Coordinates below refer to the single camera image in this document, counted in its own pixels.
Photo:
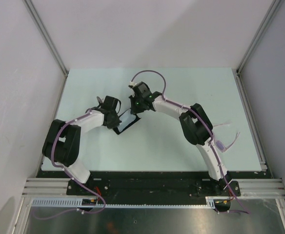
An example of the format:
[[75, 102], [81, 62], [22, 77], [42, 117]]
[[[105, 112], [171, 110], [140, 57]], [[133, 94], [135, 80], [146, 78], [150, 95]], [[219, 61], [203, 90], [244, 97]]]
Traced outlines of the black glasses case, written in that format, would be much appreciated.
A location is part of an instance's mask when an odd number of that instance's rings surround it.
[[119, 124], [118, 127], [113, 128], [113, 131], [117, 135], [120, 135], [122, 132], [127, 130], [133, 124], [138, 122], [141, 118], [137, 114], [131, 113], [131, 109], [128, 109], [119, 116], [119, 119], [120, 119], [121, 123]]

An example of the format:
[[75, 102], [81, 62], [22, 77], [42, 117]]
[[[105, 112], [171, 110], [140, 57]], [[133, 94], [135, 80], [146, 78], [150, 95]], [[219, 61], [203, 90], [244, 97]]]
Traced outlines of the light blue cleaning cloth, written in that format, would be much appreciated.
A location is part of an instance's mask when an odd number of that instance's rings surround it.
[[136, 119], [136, 116], [131, 113], [131, 110], [128, 109], [120, 116], [121, 123], [118, 126], [119, 132], [123, 131], [128, 125], [130, 125], [134, 120]]

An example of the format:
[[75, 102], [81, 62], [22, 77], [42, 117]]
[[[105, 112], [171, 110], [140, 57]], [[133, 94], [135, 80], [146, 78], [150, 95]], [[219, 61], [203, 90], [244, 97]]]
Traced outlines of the pink purple sunglasses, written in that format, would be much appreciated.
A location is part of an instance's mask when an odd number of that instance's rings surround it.
[[231, 125], [231, 121], [213, 125], [215, 145], [222, 153], [229, 150], [240, 135], [240, 131]]

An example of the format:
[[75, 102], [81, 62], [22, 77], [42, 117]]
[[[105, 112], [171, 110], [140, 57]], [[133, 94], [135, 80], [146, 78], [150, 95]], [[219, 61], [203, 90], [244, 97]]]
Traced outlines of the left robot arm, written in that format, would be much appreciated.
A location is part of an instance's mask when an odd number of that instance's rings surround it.
[[67, 172], [77, 183], [77, 189], [84, 195], [93, 192], [94, 182], [89, 180], [90, 171], [79, 159], [82, 134], [97, 127], [116, 128], [121, 121], [117, 107], [121, 101], [115, 97], [106, 96], [95, 107], [88, 108], [85, 113], [70, 121], [55, 119], [52, 121], [42, 155], [47, 157], [52, 165]]

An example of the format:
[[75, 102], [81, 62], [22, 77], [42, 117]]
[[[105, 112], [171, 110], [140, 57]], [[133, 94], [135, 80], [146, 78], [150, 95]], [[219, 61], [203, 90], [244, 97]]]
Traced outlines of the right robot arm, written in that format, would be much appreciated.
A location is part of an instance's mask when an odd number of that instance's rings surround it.
[[129, 97], [131, 113], [138, 114], [154, 111], [166, 114], [180, 122], [186, 140], [196, 146], [201, 153], [208, 169], [208, 174], [214, 181], [211, 183], [212, 192], [224, 195], [229, 190], [229, 184], [224, 179], [228, 173], [215, 147], [213, 126], [204, 109], [199, 104], [184, 106], [165, 99], [160, 92], [151, 92], [144, 82], [130, 82], [129, 88], [133, 94]]

